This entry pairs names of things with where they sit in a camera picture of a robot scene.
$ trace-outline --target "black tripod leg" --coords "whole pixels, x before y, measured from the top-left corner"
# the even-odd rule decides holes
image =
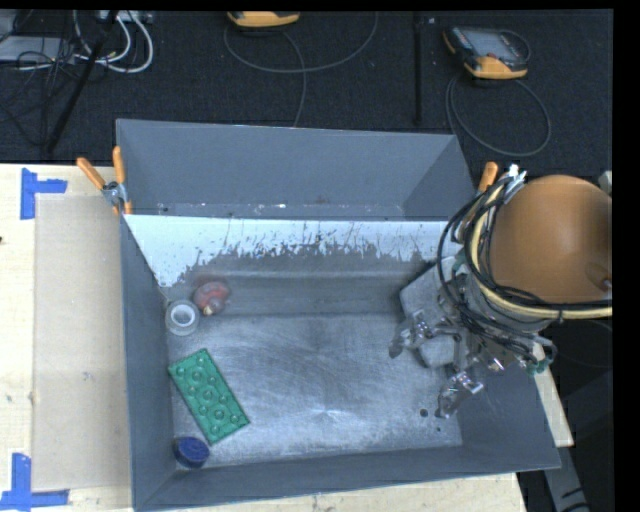
[[[47,157],[51,157],[53,150],[57,146],[58,141],[62,136],[62,132],[64,131],[64,128],[67,125],[67,122],[69,121],[69,117],[71,117],[71,113],[73,112],[73,109],[76,106],[76,103],[78,102],[78,98],[80,97],[80,94],[84,89],[84,86],[87,84],[87,81],[89,80],[89,75],[91,74],[91,71],[95,66],[98,55],[100,55],[100,53],[102,52],[102,47],[104,46],[104,43],[106,42],[107,37],[109,37],[111,29],[116,23],[117,15],[118,15],[118,9],[109,11],[109,15],[107,16],[106,28],[104,30],[102,29],[100,30],[100,37],[98,38],[98,41],[96,42],[96,44],[93,47],[93,50],[91,51],[91,55],[89,57],[89,60],[87,61],[87,65],[85,66],[82,72],[82,75],[80,76],[80,79],[76,83],[76,87],[73,90],[73,94],[71,95],[71,98],[69,98],[69,102],[67,103],[64,110],[62,111],[62,114],[60,114],[60,117],[58,118],[58,122],[56,123],[56,126],[54,127],[53,131],[51,132],[51,138],[49,139],[49,142],[45,147],[45,154]]]

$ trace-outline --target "tan dome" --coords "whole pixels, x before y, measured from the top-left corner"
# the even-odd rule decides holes
[[[611,198],[572,176],[532,179],[496,216],[493,279],[547,302],[606,299],[611,283]]]

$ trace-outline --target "blue tape marker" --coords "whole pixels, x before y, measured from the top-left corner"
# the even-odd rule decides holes
[[[11,456],[11,490],[0,496],[0,510],[30,512],[32,507],[53,507],[66,505],[69,490],[52,492],[31,492],[31,459],[22,453]]]
[[[65,180],[38,181],[35,172],[23,167],[20,219],[33,219],[36,216],[36,194],[64,194],[66,190]]]

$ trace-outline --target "black cable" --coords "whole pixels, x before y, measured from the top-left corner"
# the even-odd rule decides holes
[[[476,267],[473,264],[472,254],[471,254],[471,238],[473,237],[473,231],[475,226],[485,213],[488,213],[490,210],[494,208],[500,208],[503,199],[504,192],[496,198],[491,203],[485,203],[480,208],[476,209],[473,217],[469,220],[467,225],[465,226],[465,234],[463,240],[463,246],[465,250],[465,255],[467,258],[468,267],[473,273],[473,275],[488,289],[492,292],[496,293],[500,297],[522,305],[522,306],[531,306],[531,307],[544,307],[547,309],[555,310],[555,311],[581,311],[586,308],[593,307],[601,307],[609,304],[609,301],[591,301],[591,302],[580,302],[580,303],[553,303],[547,302],[540,297],[537,297],[535,294],[527,292],[525,290],[520,290],[517,288],[498,285],[491,275],[485,275],[481,272],[481,269]]]
[[[447,235],[449,234],[449,232],[452,232],[452,228],[458,227],[459,223],[467,216],[467,214],[474,207],[476,207],[478,203],[481,203],[482,206],[480,206],[480,209],[482,209],[482,207],[484,206],[484,203],[487,202],[487,198],[490,195],[492,195],[493,192],[498,187],[502,187],[502,183],[500,182],[494,183],[491,187],[489,187],[486,194],[484,194],[483,196],[474,197],[473,199],[471,199],[464,206],[462,206],[462,208],[460,208],[447,222],[447,225],[445,226],[442,232],[442,235],[440,236],[440,240],[438,242],[438,249],[437,249],[437,255],[436,255],[436,270],[438,272],[438,277],[442,284],[442,289],[447,295],[448,301],[459,312],[461,322],[470,332],[478,335],[481,339],[490,339],[495,343],[498,343],[499,345],[507,348],[508,350],[511,350],[512,352],[515,352],[521,355],[522,357],[529,360],[530,362],[537,364],[538,360],[535,358],[535,356],[533,356],[533,354],[531,354],[529,348],[526,345],[509,337],[503,338],[503,337],[497,336],[492,332],[489,332],[486,328],[482,327],[482,324],[487,325],[489,328],[504,331],[514,336],[520,336],[523,338],[530,338],[530,339],[533,338],[533,336],[530,335],[529,333],[524,333],[516,329],[513,329],[510,326],[499,324],[497,322],[494,323],[493,321],[484,318],[479,313],[471,310],[465,301],[453,295],[453,292],[449,287],[449,281],[447,281],[446,277],[444,276],[444,269],[442,267],[444,243],[447,239]]]
[[[20,73],[24,73],[26,75],[26,79],[6,98],[0,99],[0,110],[5,113],[5,117],[0,118],[0,124],[8,122],[12,123],[27,143],[32,146],[40,147],[41,150],[48,143],[49,139],[49,112],[53,101],[66,89],[69,79],[76,81],[81,79],[79,74],[72,72],[69,69],[71,63],[75,62],[75,60],[72,60],[74,59],[75,39],[73,36],[73,27],[69,27],[69,21],[70,20],[68,18],[64,19],[65,23],[61,29],[60,43],[55,57],[51,57],[43,51],[28,50],[18,55],[14,62],[6,63],[3,66],[4,68],[9,66],[16,67]],[[23,65],[23,61],[27,58],[31,58],[35,63],[30,61],[28,65]],[[41,75],[43,70],[46,70],[46,75]],[[59,77],[61,74],[66,76],[66,81],[60,81]],[[42,76],[43,80],[41,83],[42,89],[39,93],[39,100],[23,110],[17,112],[13,111],[11,106],[16,102],[16,100],[20,97],[27,97],[29,91],[34,90],[34,86],[37,85],[34,83],[34,78],[36,76]],[[105,71],[101,77],[88,80],[88,82],[95,83],[104,80],[106,77],[107,73]],[[38,136],[36,137],[29,133],[30,130],[27,130],[25,121],[21,122],[21,119],[37,110],[40,110],[40,123]]]
[[[358,55],[362,50],[364,50],[367,45],[369,44],[369,41],[371,41],[371,39],[373,38],[374,34],[376,33],[376,30],[378,29],[378,17],[379,17],[379,13],[378,11],[375,12],[375,16],[374,16],[374,22],[373,22],[373,27],[371,28],[371,32],[369,33],[369,36],[367,37],[367,39],[365,40],[364,43],[362,43],[362,45],[360,45],[360,47],[354,51],[353,53],[347,55],[344,59],[341,59],[339,61],[336,62],[332,62],[330,64],[324,64],[322,66],[313,66],[310,68],[307,67],[300,67],[300,68],[293,68],[293,69],[279,69],[279,68],[268,68],[265,66],[259,66],[258,64],[254,64],[253,62],[250,62],[244,58],[242,58],[240,55],[238,55],[233,48],[231,48],[231,45],[229,44],[229,39],[228,39],[228,32],[229,32],[229,26],[226,26],[224,29],[224,33],[223,33],[223,40],[224,40],[224,44],[227,47],[227,50],[229,51],[229,53],[231,53],[231,55],[233,55],[236,59],[238,59],[240,62],[242,62],[243,64],[246,64],[249,67],[252,67],[254,69],[260,70],[260,71],[268,71],[270,73],[312,73],[315,71],[324,71],[325,69],[331,69],[334,68],[336,66],[340,66],[341,64],[344,64],[345,62],[353,59],[356,55]]]
[[[98,58],[98,54],[102,50],[102,46],[107,40],[107,37],[109,36],[109,33],[111,32],[111,29],[115,24],[115,18],[117,15],[118,15],[117,9],[111,9],[109,11],[109,15],[107,17],[107,29],[100,33],[98,42],[93,47],[93,51],[91,52],[91,56],[89,57],[89,61],[87,62],[86,67],[84,68],[82,76],[80,80],[76,83],[76,87],[73,90],[71,99],[67,103],[60,117],[58,118],[58,121],[53,128],[51,138],[46,144],[45,151],[49,155],[53,153],[53,150],[55,149],[56,145],[58,144],[58,141],[60,140],[60,137],[67,124],[67,121],[69,120],[69,117],[73,112],[73,108],[75,107],[75,104],[78,101],[78,98],[80,97],[80,93],[84,89],[84,86],[87,83],[87,80],[89,79],[89,75],[91,74],[91,70],[93,69],[96,59]]]
[[[496,146],[492,146],[491,144],[485,142],[484,140],[482,140],[480,137],[478,137],[476,134],[474,134],[471,129],[464,123],[464,121],[462,121],[462,118],[460,117],[460,114],[458,113],[458,109],[456,107],[455,104],[455,100],[454,100],[454,95],[453,95],[453,91],[455,89],[455,85],[458,83],[458,80],[460,79],[460,76],[462,76],[464,74],[464,72],[462,72],[460,75],[458,76],[454,76],[450,81],[449,84],[447,85],[447,90],[445,93],[445,110],[446,110],[446,114],[447,114],[447,121],[449,123],[449,127],[451,128],[451,130],[454,130],[454,119],[455,121],[460,125],[460,127],[464,130],[464,132],[471,137],[473,140],[475,140],[478,144],[484,146],[487,149],[490,149],[491,151],[495,151],[496,153],[500,153],[502,155],[507,155],[510,157],[516,157],[516,158],[523,158],[523,157],[529,157],[529,156],[533,156],[533,155],[537,155],[538,153],[540,153],[549,143],[549,141],[551,140],[551,119],[549,117],[549,112],[547,111],[547,108],[544,106],[544,104],[542,103],[542,100],[538,97],[538,95],[533,92],[533,90],[525,85],[524,82],[522,82],[521,80],[510,80],[511,82],[515,82],[517,85],[519,85],[520,87],[522,87],[527,93],[529,93],[530,96],[533,97],[533,99],[536,101],[536,103],[538,104],[538,106],[540,107],[540,109],[542,110],[542,113],[544,114],[545,117],[545,123],[546,123],[546,131],[547,134],[544,138],[544,141],[535,149],[531,150],[531,151],[508,151],[505,149],[501,149],[498,148]]]
[[[577,487],[577,488],[575,488],[573,491],[565,492],[565,493],[561,496],[561,498],[562,498],[562,499],[565,499],[565,498],[568,498],[569,496],[572,496],[572,495],[574,495],[574,494],[578,494],[579,492],[582,492],[582,487]]]
[[[126,10],[126,12],[129,14],[129,18],[130,19],[134,19],[133,14],[131,13],[130,10]],[[80,18],[78,16],[78,11],[76,9],[73,9],[71,11],[71,21],[72,21],[72,30],[71,30],[71,34],[72,34],[72,41],[77,41],[79,47],[81,48],[81,51],[85,51],[88,54],[91,54],[91,43],[90,41],[88,41],[87,39],[84,38],[83,36],[83,32],[80,30]],[[124,72],[122,73],[115,73],[115,77],[116,78],[122,78],[126,75],[128,75],[130,73],[130,70],[136,67],[135,61],[138,57],[138,44],[136,41],[136,38],[139,34],[138,31],[132,30],[129,31],[129,29],[125,26],[125,27],[121,27],[124,31],[127,31],[129,34],[129,38],[131,39],[131,46],[133,47],[133,55],[131,56],[130,50],[127,52],[126,54],[126,60],[128,61],[128,63],[124,63],[124,58],[123,59],[118,59],[118,60],[114,60],[113,62],[110,62],[110,58],[109,55],[105,55],[104,57],[100,57],[97,60],[102,60],[105,61],[104,64],[102,64],[101,66],[96,66],[96,68],[102,68],[103,69],[103,73],[101,74],[101,76],[98,79],[88,79],[87,83],[96,83],[96,82],[101,82],[104,79],[107,78],[107,76],[111,75],[113,76],[114,73],[108,73],[108,71],[113,70],[114,68],[119,68],[121,70],[124,70]],[[76,55],[76,58],[78,61],[81,61],[83,63],[87,62],[86,58],[83,58],[82,56],[78,56]],[[80,75],[75,75],[76,79],[80,79]]]
[[[354,51],[353,53],[349,54],[347,57],[345,57],[344,59],[341,59],[339,61],[332,62],[330,64],[325,64],[325,65],[322,65],[322,66],[314,66],[314,67],[310,67],[310,68],[305,66],[304,58],[302,57],[302,52],[300,51],[300,48],[298,47],[296,42],[291,38],[291,36],[289,36],[289,34],[287,34],[286,32],[283,32],[282,34],[287,39],[287,41],[289,41],[291,46],[293,46],[294,51],[298,55],[298,60],[300,61],[300,67],[299,68],[293,68],[293,69],[268,68],[268,67],[265,67],[265,66],[259,66],[257,64],[254,64],[254,63],[249,62],[248,60],[242,58],[240,55],[238,55],[238,53],[236,53],[233,50],[233,48],[231,48],[231,45],[229,44],[229,38],[228,38],[229,26],[226,26],[225,29],[224,29],[223,40],[224,40],[224,44],[225,44],[227,50],[229,51],[229,53],[231,53],[231,55],[233,55],[236,59],[238,59],[243,64],[246,64],[247,66],[249,66],[249,67],[251,67],[253,69],[257,69],[259,71],[266,71],[266,72],[270,72],[270,73],[282,73],[282,74],[302,73],[302,93],[300,94],[300,101],[299,101],[299,104],[298,104],[298,111],[296,113],[296,117],[295,117],[294,122],[293,122],[293,126],[296,127],[298,125],[298,122],[300,121],[300,116],[302,114],[302,108],[304,106],[304,101],[305,101],[305,98],[306,98],[306,95],[307,95],[307,74],[311,73],[311,72],[315,72],[315,71],[323,71],[325,69],[334,68],[336,66],[344,64],[345,62],[353,59],[356,55],[358,55],[362,50],[364,50],[366,48],[366,46],[369,44],[369,41],[371,41],[371,39],[373,38],[374,34],[376,33],[376,30],[378,28],[378,16],[379,16],[379,14],[376,11],[375,12],[374,24],[373,24],[373,28],[371,29],[371,32],[369,33],[369,36],[367,37],[365,42],[356,51]]]
[[[291,46],[293,46],[293,49],[298,54],[298,59],[300,60],[300,67],[304,69],[304,58],[302,57],[302,52],[300,51],[300,48],[298,47],[296,42],[291,38],[289,34],[287,34],[286,32],[283,32],[282,35],[287,39],[287,41],[289,41],[289,43],[291,43]],[[300,103],[298,105],[298,112],[296,113],[296,117],[293,121],[294,128],[298,126],[298,122],[300,121],[300,115],[302,114],[302,107],[304,106],[304,100],[306,96],[307,96],[307,73],[304,72],[302,73],[302,92],[300,93]]]

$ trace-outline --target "yellow cable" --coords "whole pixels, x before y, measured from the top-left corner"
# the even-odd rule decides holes
[[[493,201],[498,194],[500,193],[500,191],[504,188],[505,185],[503,185],[502,187],[497,188],[489,197],[487,202],[491,202]],[[478,264],[478,254],[477,254],[477,250],[478,250],[478,245],[479,245],[479,241],[480,241],[480,232],[482,231],[483,225],[484,225],[484,221],[486,216],[488,215],[488,212],[485,212],[482,217],[480,217],[479,221],[476,223],[473,233],[471,235],[471,259],[472,259],[472,263],[474,265],[475,268],[480,268],[480,265]],[[480,287],[480,291],[487,297],[488,300],[490,300],[491,302],[493,302],[494,304],[496,304],[497,306],[500,306],[504,309],[506,309],[507,311],[511,311],[513,313],[519,313],[519,314],[523,314],[523,315],[530,315],[530,316],[535,316],[538,318],[553,318],[553,319],[560,319],[560,316],[562,315],[562,318],[567,319],[567,320],[582,320],[582,319],[587,319],[587,318],[602,318],[602,317],[607,317],[607,316],[612,316],[613,315],[613,307],[604,307],[604,308],[594,308],[594,309],[585,309],[585,310],[581,310],[581,311],[575,311],[575,310],[567,310],[567,311],[563,311],[562,313],[560,311],[554,310],[554,309],[546,309],[546,308],[534,308],[534,307],[529,307],[529,306],[523,306],[521,304],[514,304],[513,302],[509,302],[508,300],[504,299],[503,297],[500,297],[498,294],[496,294],[495,292],[493,292],[492,290],[490,290],[489,288],[487,288],[486,286],[484,286],[481,282],[478,281],[478,286]]]

